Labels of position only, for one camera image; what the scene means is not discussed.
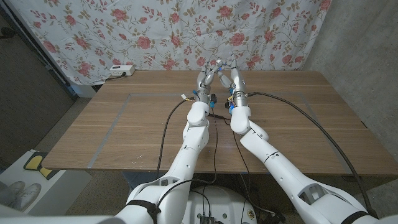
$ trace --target floral curtain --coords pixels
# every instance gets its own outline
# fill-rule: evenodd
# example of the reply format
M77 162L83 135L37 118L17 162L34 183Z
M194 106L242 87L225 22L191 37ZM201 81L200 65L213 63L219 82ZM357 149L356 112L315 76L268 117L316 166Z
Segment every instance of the floral curtain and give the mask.
M331 0L11 0L64 74L103 83L112 65L198 70L233 52L241 70L298 70Z

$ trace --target black connector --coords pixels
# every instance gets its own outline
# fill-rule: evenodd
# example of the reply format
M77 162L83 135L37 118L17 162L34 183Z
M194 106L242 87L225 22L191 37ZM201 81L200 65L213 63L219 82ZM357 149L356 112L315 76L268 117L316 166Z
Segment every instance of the black connector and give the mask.
M211 94L210 101L214 102L214 103L217 103L217 96L215 94Z

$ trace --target black cable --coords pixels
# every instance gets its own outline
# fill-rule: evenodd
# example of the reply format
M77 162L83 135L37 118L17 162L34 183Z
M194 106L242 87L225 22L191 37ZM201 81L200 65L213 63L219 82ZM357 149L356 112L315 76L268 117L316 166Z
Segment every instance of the black cable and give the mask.
M335 142L335 140L323 129L323 127L317 122L315 121L311 116L309 116L306 112L304 112L303 110L301 110L298 106L294 105L293 103L280 98L278 96L274 96L268 93L261 93L261 92L253 92L253 93L248 93L248 97L249 96L254 96L254 95L264 95L264 96L268 96L271 97L273 99L282 101L284 103L287 103L288 105L292 106L293 108L295 108L298 112L302 113L306 118L308 118L316 127L318 127L322 133L329 139L329 141L336 147L337 151L340 153L340 155L343 157L343 159L346 161L349 169L351 170L351 172L353 173L357 183L358 183L358 187L362 193L362 197L364 199L365 202L365 206L366 206L366 210L369 212L370 215L372 215L373 217L377 218L377 213L375 210L372 209L371 203L369 201L369 197L365 191L365 188L363 186L362 180L359 178L358 173L355 171L354 166L352 165L351 161L349 161L348 157L346 156L346 154L343 152L343 150L339 147L339 145L337 145L337 143Z
M226 120L224 119L224 123L226 124L226 125L228 125L228 126L230 126L231 125L231 122L229 122L229 124L226 122Z
M234 178L235 178L235 186L236 186L236 184L238 184L238 188L239 188L241 195L244 195L245 193L244 193L244 190L242 189L241 183L239 183L238 176L234 175Z
M243 160L244 166L246 167L246 170L248 171L248 175L249 175L249 193L250 193L250 192L251 192L251 180L250 180L249 168L248 168L248 165L246 164L246 162L245 162L244 159L243 159L241 149L240 149L239 146L238 146L238 142L236 141L235 133L234 133L233 131L232 131L232 134L234 135L235 144L236 144L236 147L238 148L239 154L241 155L241 158L242 158L242 160Z
M203 214L205 213L205 189L206 189L207 185L204 186L203 191L202 191L202 195L201 195L201 200L203 201Z
M244 202L243 202L241 223L243 222L243 213L244 213L244 205L245 205L245 204L246 204L246 198L244 199Z
M209 202L209 199L206 197L206 195L202 194L200 192L197 192L196 190L190 190L190 191L200 194L202 196L202 198L204 197L207 200L207 204L209 205L209 217L210 217L211 216L210 215L211 214L210 202ZM205 214L205 201L204 201L204 199L203 199L203 214Z
M209 116L214 116L215 118L218 118L218 119L225 119L225 120L227 120L227 121L231 121L231 119L225 118L224 116L217 115L217 114L209 113Z
M201 100L200 100L200 97L199 97L198 93L195 93L195 95L198 97L198 99L199 99L199 102L201 102Z
M200 180L200 179L190 179L190 180L184 180L183 182L177 183L177 184L175 184L173 187L171 187L170 189L168 189L168 191L166 191L166 193L164 193L163 196L159 199L159 202L157 203L157 208L159 208L160 203L162 203L162 201L163 201L163 199L166 197L166 195L167 195L168 193L170 193L170 191L172 191L174 188L178 187L179 185L185 184L185 183L187 183L187 182L192 182L192 181L194 181L194 182L201 182L201 183L204 183L204 184L214 184L214 182L216 182L216 179L217 179L216 152L217 152L217 145L218 145L218 130L217 130L217 122L216 122L215 116L214 116L213 118L214 118L214 124L215 124L215 127L216 127L216 147L215 147L215 150L214 150L214 158L213 158L213 165L214 165L214 180L212 180L212 181L205 181L205 180Z
M244 188L246 189L246 199L245 199L245 201L248 200L248 201L253 205L253 207L258 208L258 209L261 210L261 211L264 211L264 212L271 213L271 214L274 214L274 215L275 215L275 212L272 212L272 211L269 211L269 210L266 210L266 209L261 208L260 206L256 205L256 204L250 199L250 192L251 192L250 171L249 171L248 166L246 165L246 161L244 160L244 158L243 158L243 156L242 156L242 152L241 152L241 149L239 148L238 142L236 141L235 133L232 132L232 134L233 134L233 136L234 136L234 140L235 140L236 147L238 148L238 151L239 151L239 153L240 153L240 155L241 155L241 158L242 158L242 160L243 160L244 166L246 167L246 170L248 171L248 175L249 175L249 189L248 189L248 187L247 187L247 185L246 185L246 182L244 181L243 175L240 174L240 176L241 176L241 178L242 178L242 181L243 181Z
M159 178L159 170L160 170L160 164L162 163L162 154L163 154L163 144L164 144L164 138L166 136L166 130L167 130L167 125L169 124L169 120L171 118L171 116L173 115L174 111L184 102L186 102L187 100L182 100L181 102L179 102L174 109L170 112L169 117L167 118L166 124L164 126L164 131L163 131L163 137L162 137L162 144L160 144L160 152L159 152L159 160L157 161L157 169L156 169L156 179Z
M122 77L125 77L125 76L126 76L126 72L123 72L121 76L114 77L114 78L107 78L105 81L108 81L108 80L115 80L115 79L119 79L119 78L122 78Z

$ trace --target table surface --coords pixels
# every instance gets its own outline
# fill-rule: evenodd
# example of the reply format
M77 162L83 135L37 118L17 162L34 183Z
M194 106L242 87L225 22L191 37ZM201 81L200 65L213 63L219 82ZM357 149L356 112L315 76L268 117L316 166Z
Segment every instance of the table surface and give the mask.
M344 150L361 175L397 175L398 163L365 127L319 72L242 71L247 91L285 98L315 118ZM49 169L156 170L166 119L182 98L192 95L198 71L136 71L107 81L43 161ZM224 103L229 91L215 78L215 114L229 117ZM257 95L248 99L250 119L264 128L269 142L306 174L349 174L337 150L322 132L291 106ZM191 101L172 115L164 143L161 170L168 170L182 144ZM195 172L214 172L215 125L198 157ZM233 132L217 119L219 173L246 172ZM251 173L266 168L238 144Z

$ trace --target white box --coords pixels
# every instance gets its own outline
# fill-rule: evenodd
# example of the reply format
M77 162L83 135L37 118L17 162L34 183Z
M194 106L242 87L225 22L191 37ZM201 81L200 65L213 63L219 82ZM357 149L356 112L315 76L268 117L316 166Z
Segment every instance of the white box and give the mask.
M109 71L112 73L112 76L121 76L123 72L126 72L126 76L131 76L135 69L132 65L113 65Z

